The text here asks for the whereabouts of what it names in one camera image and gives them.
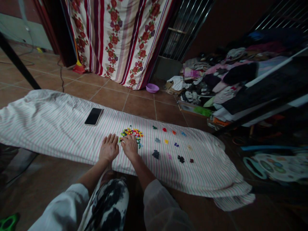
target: phone screen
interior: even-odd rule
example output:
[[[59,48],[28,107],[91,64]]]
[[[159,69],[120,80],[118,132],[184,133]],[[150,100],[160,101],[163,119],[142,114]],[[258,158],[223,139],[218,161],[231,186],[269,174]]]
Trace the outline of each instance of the phone screen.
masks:
[[[97,120],[99,119],[101,112],[102,112],[102,109],[92,108],[85,124],[96,125]]]

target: orange broom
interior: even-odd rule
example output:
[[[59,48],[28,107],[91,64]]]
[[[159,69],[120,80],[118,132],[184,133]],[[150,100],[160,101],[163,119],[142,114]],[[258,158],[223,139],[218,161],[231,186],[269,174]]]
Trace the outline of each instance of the orange broom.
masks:
[[[74,43],[75,43],[75,49],[76,49],[76,54],[77,54],[77,62],[76,62],[76,65],[73,68],[73,71],[78,73],[78,74],[83,74],[83,73],[86,72],[86,70],[84,69],[83,65],[79,61],[79,55],[78,55],[78,50],[77,50],[75,38],[74,38]]]

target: hand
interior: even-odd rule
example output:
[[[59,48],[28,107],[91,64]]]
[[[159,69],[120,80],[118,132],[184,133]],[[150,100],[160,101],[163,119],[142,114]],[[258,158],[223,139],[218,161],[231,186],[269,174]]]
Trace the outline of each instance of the hand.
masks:
[[[115,134],[109,134],[103,139],[102,146],[99,152],[99,160],[106,159],[111,163],[119,154],[119,145],[117,144],[119,137]]]
[[[137,150],[138,145],[136,141],[136,137],[134,135],[128,135],[121,138],[122,142],[122,148],[124,151],[124,154],[127,156],[127,158],[131,161],[133,158],[138,156]]]

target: electrical cord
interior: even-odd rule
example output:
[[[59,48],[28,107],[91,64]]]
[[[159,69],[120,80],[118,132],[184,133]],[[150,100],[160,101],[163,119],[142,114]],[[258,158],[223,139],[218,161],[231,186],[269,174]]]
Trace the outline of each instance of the electrical cord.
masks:
[[[9,31],[9,33],[12,34],[15,38],[20,39],[20,40],[23,40],[23,39],[17,37],[16,35],[14,35],[12,32],[10,32],[10,30],[9,30],[1,21],[0,21],[0,23],[1,23],[1,24],[7,29],[7,31]],[[32,35],[31,35],[30,31],[27,30],[27,32],[29,33],[29,36],[30,36],[30,38],[31,38],[32,48],[31,48],[31,51],[27,51],[27,52],[25,52],[25,53],[22,53],[22,54],[18,55],[19,57],[20,57],[20,56],[23,56],[23,55],[31,54],[31,53],[33,52],[33,50],[34,50],[34,43],[33,43]],[[25,64],[25,66],[33,66],[33,65],[35,65],[35,63],[30,62],[30,61],[28,61],[28,60],[24,60],[24,59],[20,59],[20,60],[30,63],[30,64]],[[0,63],[3,63],[3,64],[13,64],[13,63],[1,62],[1,61],[0,61]]]
[[[60,61],[61,61],[61,57],[60,57],[60,59],[59,59],[57,65],[60,67],[60,78],[61,78],[61,80],[62,80],[62,92],[64,93],[64,80],[63,80],[63,78],[62,78],[62,66],[59,64]]]

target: black pole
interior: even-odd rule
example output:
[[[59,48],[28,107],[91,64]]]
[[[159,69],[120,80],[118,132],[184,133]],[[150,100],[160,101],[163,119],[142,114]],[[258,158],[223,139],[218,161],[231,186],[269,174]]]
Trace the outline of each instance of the black pole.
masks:
[[[0,32],[0,47],[5,52],[5,54],[10,58],[12,63],[17,67],[17,69],[21,72],[21,74],[26,78],[26,80],[30,83],[30,85],[35,89],[39,90],[41,87],[35,81],[31,73],[28,71],[26,66],[20,60],[19,56],[12,49],[10,44],[7,42],[6,38]]]
[[[275,110],[278,107],[281,107],[285,105],[286,103],[289,103],[293,100],[296,100],[300,98],[301,96],[305,95],[308,93],[308,86],[302,86],[301,88],[297,89],[296,91],[293,91],[289,94],[286,94],[285,96],[274,100],[272,102],[269,102],[268,104],[260,107],[259,109],[243,116],[242,118],[239,118],[238,120],[234,121],[233,123],[227,125],[226,127],[223,127],[222,129],[219,129],[218,131],[215,131],[212,133],[214,136],[220,136],[224,134],[225,132],[228,132],[232,129],[235,129],[236,127],[239,127],[255,118],[258,118],[259,116],[264,115],[265,113],[268,113],[272,110]]]

